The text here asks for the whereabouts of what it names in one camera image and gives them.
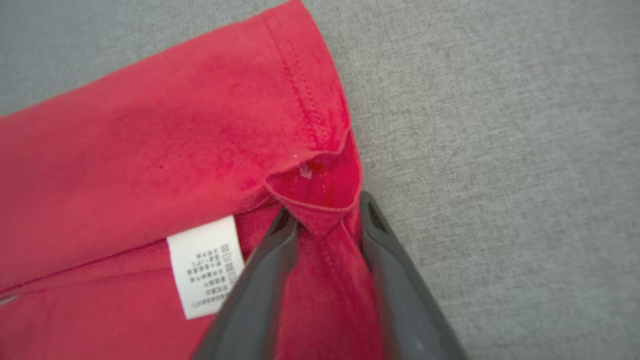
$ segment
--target gray tablecloth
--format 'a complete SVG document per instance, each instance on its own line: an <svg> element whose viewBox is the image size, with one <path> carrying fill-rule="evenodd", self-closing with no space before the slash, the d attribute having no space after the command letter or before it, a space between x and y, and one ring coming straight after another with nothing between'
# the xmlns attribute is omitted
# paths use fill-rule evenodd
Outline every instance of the gray tablecloth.
<svg viewBox="0 0 640 360"><path fill-rule="evenodd" d="M4 0L0 113L279 2ZM640 3L305 4L471 358L640 358Z"/></svg>

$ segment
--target red shirt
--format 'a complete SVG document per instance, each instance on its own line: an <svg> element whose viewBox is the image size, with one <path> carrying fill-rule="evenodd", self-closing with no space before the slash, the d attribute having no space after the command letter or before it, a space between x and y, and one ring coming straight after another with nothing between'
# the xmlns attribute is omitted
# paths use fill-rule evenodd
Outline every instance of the red shirt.
<svg viewBox="0 0 640 360"><path fill-rule="evenodd" d="M184 359L164 238L278 208L305 226L276 358L380 359L358 248L360 161L331 56L298 1L0 120L3 359Z"/></svg>

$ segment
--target folded red cloth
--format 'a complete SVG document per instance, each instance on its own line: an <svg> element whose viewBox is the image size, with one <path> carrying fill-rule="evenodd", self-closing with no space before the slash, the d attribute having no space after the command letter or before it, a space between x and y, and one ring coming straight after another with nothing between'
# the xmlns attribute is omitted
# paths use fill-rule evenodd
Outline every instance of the folded red cloth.
<svg viewBox="0 0 640 360"><path fill-rule="evenodd" d="M284 205L276 358L380 359L349 121L298 0L3 118L0 357L189 357L214 317L184 318L164 238L234 214L246 258Z"/></svg>

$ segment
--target clothing tag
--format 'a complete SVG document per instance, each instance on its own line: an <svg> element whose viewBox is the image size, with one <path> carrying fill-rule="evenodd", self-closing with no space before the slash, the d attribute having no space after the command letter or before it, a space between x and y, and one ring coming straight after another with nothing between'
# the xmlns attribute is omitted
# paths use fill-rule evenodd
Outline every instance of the clothing tag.
<svg viewBox="0 0 640 360"><path fill-rule="evenodd" d="M217 313L244 268L234 217L166 239L187 319Z"/></svg>

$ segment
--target gray background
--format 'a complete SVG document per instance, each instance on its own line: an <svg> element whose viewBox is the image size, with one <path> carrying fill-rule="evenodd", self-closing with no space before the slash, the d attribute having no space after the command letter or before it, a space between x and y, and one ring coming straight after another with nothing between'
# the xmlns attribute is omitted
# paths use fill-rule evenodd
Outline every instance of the gray background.
<svg viewBox="0 0 640 360"><path fill-rule="evenodd" d="M0 113L278 3L3 0ZM640 358L640 3L305 4L471 358Z"/></svg>

